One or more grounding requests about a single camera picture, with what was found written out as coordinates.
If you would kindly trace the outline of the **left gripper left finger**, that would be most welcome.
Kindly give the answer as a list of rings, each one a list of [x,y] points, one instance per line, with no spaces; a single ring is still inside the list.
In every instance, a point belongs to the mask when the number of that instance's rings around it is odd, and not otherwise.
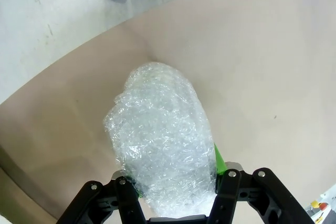
[[[106,185],[86,182],[57,223],[104,223],[115,210],[122,223],[146,223],[139,197],[135,180],[117,171]]]

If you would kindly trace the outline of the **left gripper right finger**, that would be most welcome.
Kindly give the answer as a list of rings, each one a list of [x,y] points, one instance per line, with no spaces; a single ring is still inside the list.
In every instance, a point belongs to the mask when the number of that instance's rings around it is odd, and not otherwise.
[[[229,168],[215,148],[216,198],[209,214],[210,223],[232,223],[236,204],[247,202],[263,223],[313,223],[304,208],[269,168],[252,174]]]

